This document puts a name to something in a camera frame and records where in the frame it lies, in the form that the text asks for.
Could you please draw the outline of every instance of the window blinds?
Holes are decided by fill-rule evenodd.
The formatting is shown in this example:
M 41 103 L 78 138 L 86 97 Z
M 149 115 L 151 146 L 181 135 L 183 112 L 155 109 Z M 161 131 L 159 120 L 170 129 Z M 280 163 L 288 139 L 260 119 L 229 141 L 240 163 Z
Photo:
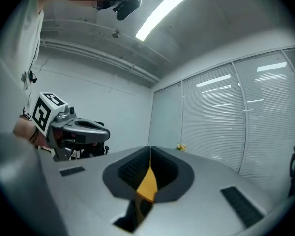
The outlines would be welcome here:
M 229 64 L 183 82 L 182 142 L 186 152 L 238 171 L 245 143 L 242 94 Z
M 249 138 L 240 173 L 274 201 L 290 188 L 295 145 L 295 75 L 281 52 L 235 62 L 249 118 Z
M 176 148 L 181 136 L 181 83 L 154 94 L 149 145 Z

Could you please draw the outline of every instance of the black strip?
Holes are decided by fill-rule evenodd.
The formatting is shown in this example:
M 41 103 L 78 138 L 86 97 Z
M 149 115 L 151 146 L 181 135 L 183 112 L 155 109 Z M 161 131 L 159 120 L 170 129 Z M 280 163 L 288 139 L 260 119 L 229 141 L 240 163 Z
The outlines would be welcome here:
M 262 214 L 236 187 L 232 186 L 221 192 L 246 227 L 256 224 L 263 218 Z
M 77 167 L 66 169 L 66 170 L 60 170 L 60 174 L 64 177 L 64 176 L 72 175 L 81 171 L 85 171 L 85 169 L 82 166 L 77 166 Z

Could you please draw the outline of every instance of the white sleeve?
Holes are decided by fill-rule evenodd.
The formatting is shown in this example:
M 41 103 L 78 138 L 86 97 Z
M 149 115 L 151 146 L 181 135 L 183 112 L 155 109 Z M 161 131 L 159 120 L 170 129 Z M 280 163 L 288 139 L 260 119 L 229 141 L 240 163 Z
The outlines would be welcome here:
M 0 132 L 13 131 L 27 104 L 30 88 L 22 75 L 29 71 L 39 47 L 42 21 L 37 0 L 22 0 L 0 33 Z

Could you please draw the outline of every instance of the yellow cloth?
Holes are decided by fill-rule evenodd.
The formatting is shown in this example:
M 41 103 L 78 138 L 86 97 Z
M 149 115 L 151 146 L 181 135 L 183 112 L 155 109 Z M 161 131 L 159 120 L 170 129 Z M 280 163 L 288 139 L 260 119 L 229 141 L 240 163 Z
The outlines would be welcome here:
M 153 202 L 156 192 L 157 192 L 156 178 L 150 166 L 150 168 L 147 171 L 147 174 L 145 175 L 139 188 L 137 189 L 137 193 L 139 193 L 142 197 L 146 198 L 147 200 L 150 200 L 151 202 Z

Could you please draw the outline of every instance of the ceiling-mounted camera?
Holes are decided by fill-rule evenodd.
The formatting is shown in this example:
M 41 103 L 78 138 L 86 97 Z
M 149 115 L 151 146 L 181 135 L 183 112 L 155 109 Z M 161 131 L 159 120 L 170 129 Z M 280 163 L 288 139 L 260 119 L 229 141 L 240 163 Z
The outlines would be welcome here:
M 119 38 L 119 34 L 120 34 L 120 32 L 117 29 L 113 32 L 112 36 L 113 36 L 113 38 Z
M 133 11 L 138 9 L 142 0 L 108 0 L 103 2 L 97 2 L 97 10 L 104 10 L 114 6 L 116 3 L 119 3 L 113 11 L 117 13 L 118 20 L 124 20 L 129 16 Z

